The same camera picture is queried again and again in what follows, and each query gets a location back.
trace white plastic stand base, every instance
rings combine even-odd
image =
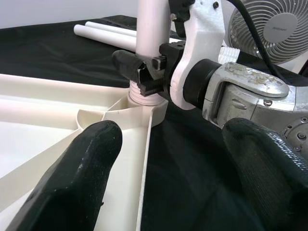
[[[0,74],[0,230],[69,143],[102,120],[121,127],[123,145],[95,230],[139,230],[151,127],[166,109],[166,100],[135,103],[128,89]]]

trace black tablecloth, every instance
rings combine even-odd
[[[78,37],[87,20],[0,30],[0,73],[113,87],[128,87],[111,54],[118,48]],[[93,22],[136,28],[136,19]],[[169,103],[151,133],[141,229],[144,231],[263,230],[243,196],[220,129],[201,111]]]

